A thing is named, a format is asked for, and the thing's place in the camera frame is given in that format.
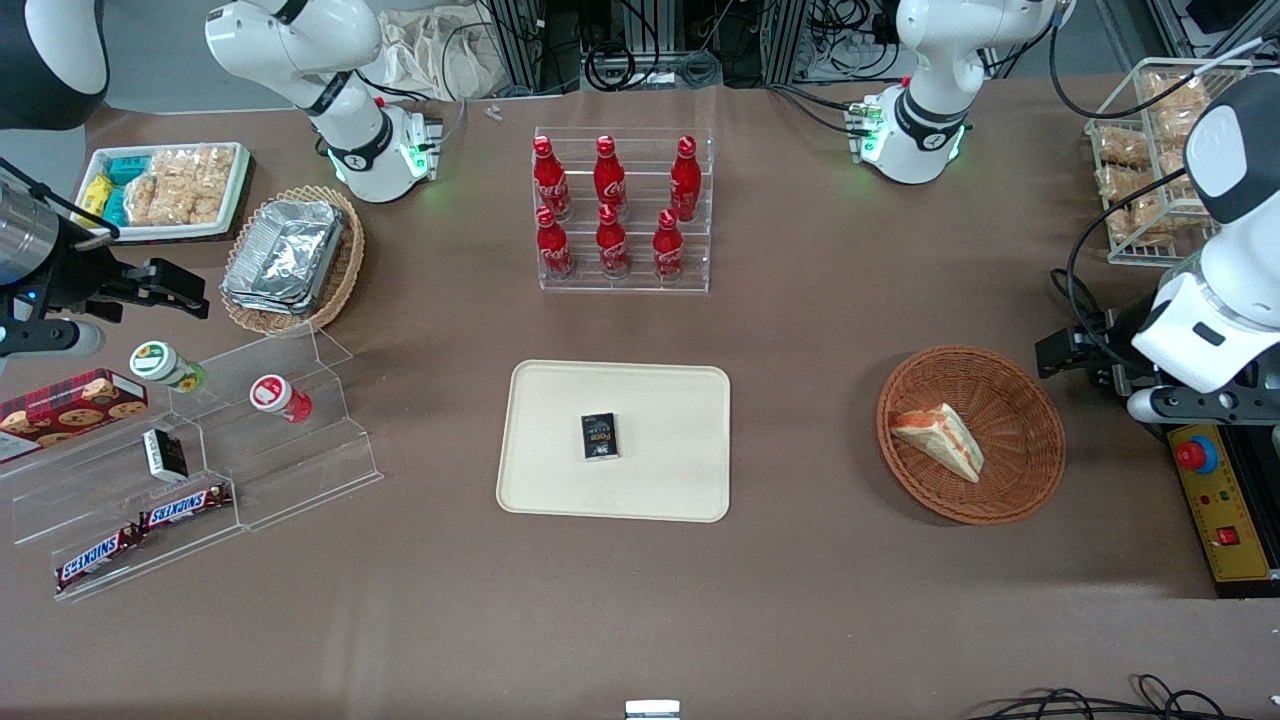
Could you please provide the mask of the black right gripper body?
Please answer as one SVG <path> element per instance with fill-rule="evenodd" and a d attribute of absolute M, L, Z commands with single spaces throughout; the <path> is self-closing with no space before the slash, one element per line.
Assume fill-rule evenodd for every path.
<path fill-rule="evenodd" d="M 109 236 L 59 234 L 46 261 L 41 284 L 40 318 L 58 313 L 87 314 L 104 322 L 119 322 L 123 304 L 95 297 L 105 284 L 122 277 L 120 263 L 110 250 Z"/>

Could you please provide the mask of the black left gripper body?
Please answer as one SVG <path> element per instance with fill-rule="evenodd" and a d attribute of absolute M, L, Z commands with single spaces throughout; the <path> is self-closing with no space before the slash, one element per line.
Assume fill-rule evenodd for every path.
<path fill-rule="evenodd" d="M 1106 318 L 1092 319 L 1092 343 L 1108 366 L 1120 366 L 1129 373 L 1135 372 L 1135 364 L 1114 343 L 1112 327 Z"/>

